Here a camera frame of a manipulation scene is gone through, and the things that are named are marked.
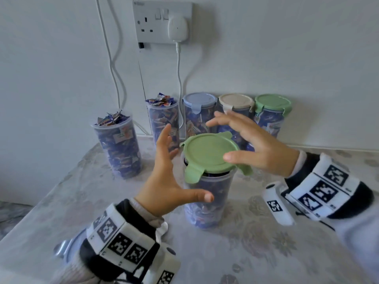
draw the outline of switch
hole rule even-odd
[[[155,9],[155,19],[156,20],[161,19],[161,10],[159,8]]]
[[[168,9],[162,9],[162,12],[163,12],[163,19],[164,20],[168,20]]]

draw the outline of black wristband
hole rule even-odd
[[[141,233],[148,235],[155,241],[155,228],[150,226],[143,217],[136,212],[136,210],[130,205],[128,199],[117,204],[116,209],[124,217],[126,222],[130,223]],[[87,239],[83,241],[80,247],[79,256],[85,266],[103,281],[114,281],[124,272],[121,267],[118,267],[97,255]]]
[[[316,164],[320,161],[318,154],[307,152],[307,159],[301,170],[294,176],[285,181],[289,188],[288,192],[293,191],[301,182],[312,172]],[[336,212],[330,214],[330,219],[345,219],[354,217],[369,208],[374,201],[374,194],[362,181],[359,183],[354,195],[342,205]]]

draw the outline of white plug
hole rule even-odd
[[[176,43],[185,41],[188,38],[188,24],[183,16],[169,18],[168,37]]]

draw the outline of white wall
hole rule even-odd
[[[132,13],[115,2],[121,17]],[[116,26],[101,5],[115,52]],[[135,30],[122,32],[127,107],[148,124],[138,47],[125,37]],[[0,200],[36,204],[97,142],[89,124],[117,109],[95,0],[0,0],[0,94]]]
[[[280,93],[282,141],[379,149],[379,0],[180,1],[195,3],[185,92]],[[177,92],[174,46],[139,59],[146,96]]]

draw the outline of fingernail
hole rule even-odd
[[[204,196],[204,200],[205,200],[205,202],[212,202],[213,201],[213,195],[211,195],[210,193],[206,194]]]
[[[224,154],[224,160],[225,161],[230,161],[232,159],[232,156],[229,153]]]

